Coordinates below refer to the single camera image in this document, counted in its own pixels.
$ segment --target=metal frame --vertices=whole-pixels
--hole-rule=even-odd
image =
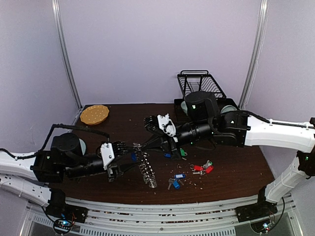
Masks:
[[[255,72],[257,70],[257,60],[258,60],[258,56],[262,47],[262,41],[264,38],[265,29],[266,29],[268,5],[269,5],[268,0],[261,0],[256,38],[255,38],[254,48],[252,51],[252,58],[250,61],[250,66],[247,72],[245,85],[244,85],[242,96],[239,103],[239,108],[241,109],[245,109],[246,103],[248,102],[249,96],[251,94]]]
[[[71,91],[73,93],[76,105],[77,105],[78,109],[80,110],[82,108],[82,104],[80,101],[77,87],[75,85],[75,81],[74,81],[71,66],[70,66],[70,60],[69,60],[67,48],[65,45],[64,34],[63,34],[63,25],[62,25],[60,9],[59,9],[59,0],[52,0],[52,7],[53,7],[53,13],[54,13],[54,18],[55,18],[55,22],[56,22],[57,32],[59,35],[59,42],[60,42],[60,46],[61,46],[61,50],[62,50],[62,54],[63,54],[64,67],[65,67],[65,70],[67,73],[67,77],[68,77],[68,80],[70,83],[70,88],[71,88]]]
[[[290,223],[296,236],[303,236],[299,224],[300,217],[290,194],[284,197],[285,211],[290,216]],[[67,198],[68,204],[84,206],[89,209],[85,224],[76,223],[71,231],[83,236],[208,236],[229,232],[235,235],[235,227],[250,222],[238,223],[235,208],[255,203],[257,195],[252,197],[223,200],[210,203],[178,204],[178,205],[125,205],[83,201]],[[283,204],[278,204],[278,217]],[[32,222],[51,227],[42,209],[29,204],[28,214],[23,223],[20,235],[28,235]]]

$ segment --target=cable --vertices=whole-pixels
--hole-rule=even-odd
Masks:
[[[271,221],[271,215],[272,214],[274,216],[274,222],[276,221],[276,216],[275,214],[272,212],[272,211],[269,211],[269,218],[270,218],[270,221]]]
[[[13,155],[12,153],[10,153],[8,150],[4,149],[4,148],[0,148],[0,151],[3,151],[5,152],[6,154],[8,154],[9,156],[11,156],[12,158],[14,159],[17,159],[17,160],[25,160],[25,159],[30,159],[30,158],[33,158],[33,157],[36,157],[38,154],[42,153],[54,131],[55,128],[61,128],[61,129],[71,129],[71,130],[79,130],[79,131],[84,131],[84,132],[88,132],[88,133],[94,133],[94,134],[98,134],[98,135],[101,135],[101,136],[105,136],[107,138],[107,141],[106,143],[109,143],[109,134],[105,133],[105,132],[102,132],[102,131],[98,131],[98,130],[94,130],[94,129],[91,129],[91,128],[88,128],[88,127],[83,127],[83,126],[74,126],[74,125],[66,125],[66,124],[53,124],[49,130],[49,133],[45,139],[45,142],[43,144],[43,146],[41,147],[40,150],[38,150],[37,152],[35,152],[34,154],[32,155],[28,155],[28,156],[15,156]]]
[[[71,229],[72,229],[72,226],[74,225],[75,223],[75,220],[76,220],[76,217],[74,215],[74,213],[72,213],[72,220],[69,221],[69,220],[65,220],[65,219],[57,219],[57,220],[53,220],[52,218],[50,218],[50,216],[46,213],[46,210],[44,207],[41,207],[43,212],[45,213],[46,217],[51,221],[53,222],[53,230],[55,231],[55,233],[59,234],[59,235],[65,235],[65,234],[68,234]],[[67,231],[59,231],[57,227],[60,227],[60,221],[62,221],[62,226],[66,226],[67,227]]]
[[[282,202],[283,202],[283,209],[282,209],[282,213],[279,217],[279,220],[276,222],[276,224],[269,230],[272,231],[280,222],[280,220],[282,219],[283,215],[284,215],[284,210],[285,210],[285,202],[284,202],[284,198],[282,197]]]
[[[55,221],[54,221],[52,218],[49,217],[49,215],[46,213],[45,208],[44,208],[43,206],[42,206],[41,208],[43,209],[43,212],[45,213],[46,217],[47,217],[51,222],[54,223]]]
[[[261,117],[257,114],[255,114],[254,112],[250,112],[250,111],[245,111],[245,110],[237,110],[237,111],[230,111],[230,112],[233,112],[233,113],[245,113],[245,114],[248,114],[250,116],[253,116],[265,123],[270,123],[270,120],[264,118],[264,117]],[[284,126],[293,126],[293,127],[300,127],[300,128],[308,128],[308,129],[315,129],[315,127],[313,126],[305,126],[305,125],[301,125],[301,124],[290,124],[290,123],[282,123],[282,122],[272,122],[272,124],[278,124],[278,125],[284,125]]]
[[[214,128],[212,122],[213,122],[213,117],[208,118],[208,125],[210,126],[211,131],[214,132],[217,135],[222,135],[217,129]]]
[[[213,148],[206,148],[206,147],[200,147],[200,146],[194,146],[194,147],[203,151],[214,151],[217,148],[216,143],[212,139],[209,139],[209,142],[212,144]]]

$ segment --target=vent grille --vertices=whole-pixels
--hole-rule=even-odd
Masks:
[[[53,222],[51,222],[46,216],[35,215],[33,221],[42,225],[53,226]]]
[[[81,226],[80,229],[80,235],[84,236],[148,236],[152,234],[120,234],[120,233],[112,233],[112,232],[107,232],[104,230],[98,230],[98,229],[91,229],[85,226]],[[188,234],[188,235],[183,235],[183,234],[167,234],[167,235],[173,235],[173,236],[236,236],[235,234],[235,229],[234,227],[229,227],[228,229],[223,229],[223,230],[211,230],[206,233],[200,233],[200,234]]]

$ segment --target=black cable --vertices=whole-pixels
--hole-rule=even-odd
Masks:
[[[41,147],[40,150],[38,150],[37,152],[35,152],[34,154],[32,155],[28,155],[28,156],[15,156],[13,155],[12,153],[10,153],[8,150],[4,149],[4,148],[0,148],[0,151],[3,151],[5,152],[6,154],[8,154],[9,156],[11,156],[12,158],[16,158],[18,160],[25,160],[25,159],[30,159],[30,158],[33,158],[33,157],[36,157],[38,154],[40,154],[41,152],[44,151],[53,131],[55,128],[61,128],[61,129],[71,129],[71,130],[79,130],[79,131],[84,131],[84,132],[88,132],[88,133],[94,133],[94,134],[98,134],[98,135],[101,135],[101,136],[105,136],[107,138],[107,141],[106,143],[109,143],[109,134],[105,133],[105,132],[102,132],[102,131],[98,131],[98,130],[94,130],[94,129],[91,129],[91,128],[88,128],[88,127],[83,127],[83,126],[74,126],[74,125],[66,125],[66,124],[53,124],[49,130],[49,133],[45,139],[45,142],[43,144],[43,146]]]
[[[171,121],[169,121],[166,125],[165,125],[165,127],[164,127],[164,132],[166,133],[166,128],[169,126],[169,125],[172,125],[172,122]]]
[[[217,135],[222,135],[217,129],[214,128],[214,126],[213,126],[213,117],[208,118],[208,124],[209,124],[212,132],[214,132]]]
[[[255,114],[254,112],[250,112],[250,111],[245,111],[245,110],[237,110],[237,111],[231,111],[233,113],[245,113],[245,114],[248,114],[250,116],[253,116],[265,123],[270,123],[270,120],[264,118],[264,117],[261,117],[257,114]],[[272,122],[272,124],[278,124],[278,125],[285,125],[285,126],[293,126],[293,127],[300,127],[300,128],[309,128],[309,129],[315,129],[315,127],[313,126],[305,126],[305,125],[301,125],[301,124],[290,124],[290,123],[282,123],[282,122]]]
[[[67,233],[69,233],[69,232],[71,231],[72,226],[73,226],[73,222],[70,222],[70,221],[65,220],[65,219],[62,219],[62,218],[57,219],[57,220],[53,220],[53,219],[50,218],[50,216],[46,213],[45,208],[44,208],[44,207],[41,207],[41,208],[42,208],[43,212],[45,213],[46,217],[47,217],[51,222],[53,222],[53,230],[55,231],[55,233],[57,233],[57,234],[59,234],[59,235],[65,235],[65,234],[67,234]],[[63,232],[62,234],[61,234],[60,232],[57,232],[56,229],[55,229],[55,225],[58,225],[58,222],[59,222],[59,221],[66,221],[66,222],[68,222],[68,223],[69,223],[69,225],[68,225],[69,230],[66,231],[66,232]]]
[[[194,147],[202,151],[214,151],[217,148],[217,146],[214,146],[213,148],[206,148],[206,147],[199,147],[199,146],[194,146]]]
[[[97,148],[96,148],[96,150],[95,150],[95,153],[96,153],[96,155],[100,158],[100,159],[102,159],[102,154],[100,153],[100,148],[101,148],[102,146],[100,145],[100,146],[98,146]]]
[[[280,222],[281,218],[283,217],[284,215],[284,210],[285,210],[285,202],[284,202],[284,198],[282,197],[282,202],[283,202],[283,209],[282,209],[282,213],[278,219],[278,221],[276,222],[276,224],[269,230],[269,231],[272,231]]]
[[[51,221],[51,222],[55,222],[52,218],[49,217],[49,215],[46,213],[46,210],[44,207],[41,207],[43,209],[43,212],[45,213],[46,217]]]

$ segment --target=red key tag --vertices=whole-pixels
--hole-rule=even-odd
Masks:
[[[205,170],[205,172],[208,174],[208,173],[210,173],[211,171],[213,171],[213,166],[209,166],[206,170]]]
[[[204,170],[204,168],[202,166],[193,166],[193,169],[195,171],[203,171]]]

